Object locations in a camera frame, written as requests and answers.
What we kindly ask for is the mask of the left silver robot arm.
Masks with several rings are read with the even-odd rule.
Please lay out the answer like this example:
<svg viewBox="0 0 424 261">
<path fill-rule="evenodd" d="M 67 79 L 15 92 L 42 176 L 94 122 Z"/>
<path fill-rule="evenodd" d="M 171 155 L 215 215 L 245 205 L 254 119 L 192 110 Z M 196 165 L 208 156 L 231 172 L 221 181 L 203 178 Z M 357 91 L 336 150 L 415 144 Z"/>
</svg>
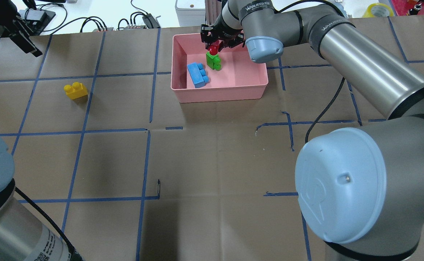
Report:
<svg viewBox="0 0 424 261">
<path fill-rule="evenodd" d="M 0 261 L 82 261 L 56 223 L 16 187 L 13 156 L 0 137 Z"/>
</svg>

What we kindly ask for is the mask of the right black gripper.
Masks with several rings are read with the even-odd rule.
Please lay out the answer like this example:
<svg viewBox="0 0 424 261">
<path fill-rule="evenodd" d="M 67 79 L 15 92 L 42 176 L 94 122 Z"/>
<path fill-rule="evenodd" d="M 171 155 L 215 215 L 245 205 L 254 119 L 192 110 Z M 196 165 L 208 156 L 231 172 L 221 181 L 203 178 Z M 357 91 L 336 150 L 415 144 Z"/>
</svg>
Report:
<svg viewBox="0 0 424 261">
<path fill-rule="evenodd" d="M 219 51 L 224 48 L 234 48 L 245 45 L 242 29 L 231 28 L 220 14 L 213 25 L 201 25 L 200 36 L 205 49 L 208 50 L 217 40 L 220 40 Z"/>
</svg>

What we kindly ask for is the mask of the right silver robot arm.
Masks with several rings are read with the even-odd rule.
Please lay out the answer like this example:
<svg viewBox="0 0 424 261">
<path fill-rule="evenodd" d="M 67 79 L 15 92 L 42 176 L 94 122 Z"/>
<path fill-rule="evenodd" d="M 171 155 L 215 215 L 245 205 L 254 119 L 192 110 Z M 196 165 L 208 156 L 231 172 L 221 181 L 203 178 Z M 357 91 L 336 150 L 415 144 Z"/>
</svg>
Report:
<svg viewBox="0 0 424 261">
<path fill-rule="evenodd" d="M 333 3 L 278 11 L 270 0 L 228 0 L 206 47 L 245 44 L 258 64 L 308 43 L 385 120 L 310 139 L 295 164 L 300 211 L 329 261 L 404 261 L 424 226 L 424 75 L 358 31 Z"/>
</svg>

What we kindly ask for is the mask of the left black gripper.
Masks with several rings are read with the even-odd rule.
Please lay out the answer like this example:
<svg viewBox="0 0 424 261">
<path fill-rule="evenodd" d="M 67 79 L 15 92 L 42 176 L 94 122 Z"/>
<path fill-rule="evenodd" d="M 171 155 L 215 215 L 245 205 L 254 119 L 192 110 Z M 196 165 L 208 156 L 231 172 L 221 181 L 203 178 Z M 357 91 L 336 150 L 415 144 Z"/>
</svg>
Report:
<svg viewBox="0 0 424 261">
<path fill-rule="evenodd" d="M 31 53 L 35 57 L 43 55 L 30 40 L 31 30 L 10 0 L 0 0 L 0 26 L 4 28 L 2 37 L 11 37 L 13 43 L 24 53 Z"/>
</svg>

